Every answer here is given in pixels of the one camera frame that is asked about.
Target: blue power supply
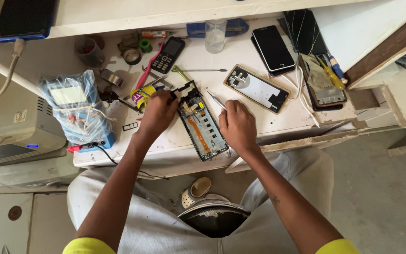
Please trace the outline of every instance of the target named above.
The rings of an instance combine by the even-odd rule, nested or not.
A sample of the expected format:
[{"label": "blue power supply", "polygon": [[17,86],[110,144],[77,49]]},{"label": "blue power supply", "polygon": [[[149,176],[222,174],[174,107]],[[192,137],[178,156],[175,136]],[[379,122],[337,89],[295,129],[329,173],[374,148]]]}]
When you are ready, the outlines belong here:
[{"label": "blue power supply", "polygon": [[[92,140],[89,143],[98,143],[98,146],[103,148],[103,149],[109,149],[112,147],[112,145],[115,143],[116,137],[114,136],[114,133],[111,132],[108,136]],[[92,148],[86,148],[85,146],[82,147],[81,150],[76,151],[77,153],[85,153],[85,152],[91,152],[91,151],[99,151],[100,149],[98,147],[92,147]]]},{"label": "blue power supply", "polygon": [[73,145],[83,145],[83,149],[77,152],[99,150],[98,147],[86,146],[95,142],[103,149],[112,147],[115,136],[98,95],[92,70],[44,79],[40,89],[53,107],[53,116],[62,125],[67,139]]}]

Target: green tape roll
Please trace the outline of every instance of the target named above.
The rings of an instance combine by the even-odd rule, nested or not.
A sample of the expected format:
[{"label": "green tape roll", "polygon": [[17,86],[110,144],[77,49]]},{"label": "green tape roll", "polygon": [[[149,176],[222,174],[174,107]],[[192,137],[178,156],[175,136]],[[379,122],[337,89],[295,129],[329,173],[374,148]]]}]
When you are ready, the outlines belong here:
[{"label": "green tape roll", "polygon": [[148,39],[140,40],[139,46],[143,53],[150,53],[153,50],[153,47],[151,47],[150,40]]}]

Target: multimeter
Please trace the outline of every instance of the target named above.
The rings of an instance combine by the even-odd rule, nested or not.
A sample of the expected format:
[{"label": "multimeter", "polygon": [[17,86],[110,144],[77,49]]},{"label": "multimeter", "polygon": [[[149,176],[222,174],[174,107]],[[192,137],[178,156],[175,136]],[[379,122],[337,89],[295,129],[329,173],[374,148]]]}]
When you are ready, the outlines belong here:
[{"label": "multimeter", "polygon": [[[116,139],[109,119],[101,114],[104,111],[103,103],[92,70],[51,80],[43,79],[40,89],[54,109],[53,116],[62,125],[65,137],[73,145],[97,143],[104,149],[112,147]],[[97,150],[98,147],[91,147],[77,152]]]},{"label": "multimeter", "polygon": [[173,67],[176,59],[186,46],[186,43],[176,37],[170,37],[162,47],[161,52],[153,61],[151,68],[155,71],[166,74]]}]

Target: plastic bottle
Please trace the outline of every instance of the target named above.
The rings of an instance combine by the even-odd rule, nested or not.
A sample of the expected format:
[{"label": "plastic bottle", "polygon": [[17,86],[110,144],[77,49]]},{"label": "plastic bottle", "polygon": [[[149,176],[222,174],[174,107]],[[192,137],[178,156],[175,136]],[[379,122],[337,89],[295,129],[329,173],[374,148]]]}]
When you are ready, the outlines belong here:
[{"label": "plastic bottle", "polygon": [[225,42],[226,21],[226,19],[206,21],[204,45],[211,54],[222,52]]}]

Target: yellow shirt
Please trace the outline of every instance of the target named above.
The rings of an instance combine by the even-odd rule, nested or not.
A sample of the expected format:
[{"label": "yellow shirt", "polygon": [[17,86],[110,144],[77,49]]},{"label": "yellow shirt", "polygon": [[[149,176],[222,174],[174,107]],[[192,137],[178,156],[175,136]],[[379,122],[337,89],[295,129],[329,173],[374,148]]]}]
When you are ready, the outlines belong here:
[{"label": "yellow shirt", "polygon": [[[78,238],[71,241],[62,254],[116,254],[105,242],[95,238]],[[316,254],[359,254],[352,242],[338,239],[322,246]]]}]

